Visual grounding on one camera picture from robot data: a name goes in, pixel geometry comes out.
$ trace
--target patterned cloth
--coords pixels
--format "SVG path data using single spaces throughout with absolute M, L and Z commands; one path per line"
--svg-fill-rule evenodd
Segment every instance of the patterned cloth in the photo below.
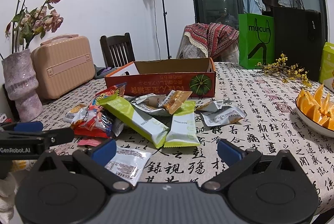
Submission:
M 207 127 L 203 124 L 202 117 L 196 114 L 197 135 L 201 143 L 199 147 L 159 150 L 132 129 L 125 128 L 116 141 L 118 146 L 152 153 L 140 181 L 196 181 L 201 185 L 228 168 L 216 151 L 218 140 L 226 138 L 242 149 L 256 148 L 265 155 L 276 155 L 281 149 L 290 150 L 319 195 L 317 213 L 332 208 L 334 139 L 311 131 L 296 113 L 294 100 L 300 90 L 299 85 L 284 84 L 234 63 L 215 65 L 216 99 L 229 98 L 236 101 L 247 113 L 246 119 L 233 125 Z M 314 92 L 318 85 L 315 83 L 311 92 Z M 43 113 L 36 120 L 42 121 L 46 130 L 69 126 L 69 123 L 62 121 L 66 110 L 79 103 L 89 103 L 95 93 L 104 88 L 104 80 L 92 80 L 45 105 Z M 209 100 L 199 98 L 197 105 Z M 71 143 L 55 147 L 56 152 L 61 155 L 72 154 L 81 139 L 82 137 L 76 137 Z
M 238 41 L 239 31 L 224 24 L 195 23 L 184 28 L 184 35 L 205 57 L 216 58 L 231 44 Z

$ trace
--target pink packet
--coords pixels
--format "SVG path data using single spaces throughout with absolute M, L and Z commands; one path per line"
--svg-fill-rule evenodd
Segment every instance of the pink packet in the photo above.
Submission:
M 81 146 L 89 145 L 89 146 L 93 146 L 93 147 L 96 147 L 100 144 L 101 144 L 101 141 L 98 141 L 98 140 L 92 139 L 92 138 L 81 139 L 78 143 L 78 145 L 81 145 Z

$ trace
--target blue gripper pad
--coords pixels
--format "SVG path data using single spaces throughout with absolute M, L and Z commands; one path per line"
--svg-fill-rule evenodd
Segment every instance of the blue gripper pad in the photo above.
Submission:
M 90 152 L 90 156 L 96 163 L 104 167 L 111 159 L 113 159 L 116 154 L 116 149 L 116 141 L 113 138 L 108 139 L 95 147 Z
M 243 158 L 243 154 L 220 140 L 217 145 L 218 156 L 230 167 Z
M 19 122 L 14 127 L 15 132 L 42 132 L 43 131 L 43 123 L 40 121 L 33 122 Z

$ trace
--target green shopping bag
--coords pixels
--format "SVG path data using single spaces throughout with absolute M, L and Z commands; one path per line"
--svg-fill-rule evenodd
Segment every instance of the green shopping bag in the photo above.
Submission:
M 239 64 L 255 69 L 275 61 L 275 29 L 273 17 L 239 14 Z

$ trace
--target suitcase handle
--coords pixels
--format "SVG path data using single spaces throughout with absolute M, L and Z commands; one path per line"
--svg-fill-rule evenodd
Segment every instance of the suitcase handle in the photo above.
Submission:
M 77 37 L 77 36 L 79 36 L 79 34 L 64 34 L 64 35 L 55 36 L 55 37 L 53 37 L 53 38 L 50 38 L 50 39 L 48 39 L 48 40 L 42 42 L 42 43 L 41 43 L 41 46 L 46 45 L 46 44 L 49 44 L 49 43 L 52 43 L 52 42 L 54 42 L 55 40 L 58 41 L 58 39 L 62 39 L 62 38 L 64 38 L 64 39 L 70 39 L 70 38 L 75 38 L 75 37 Z

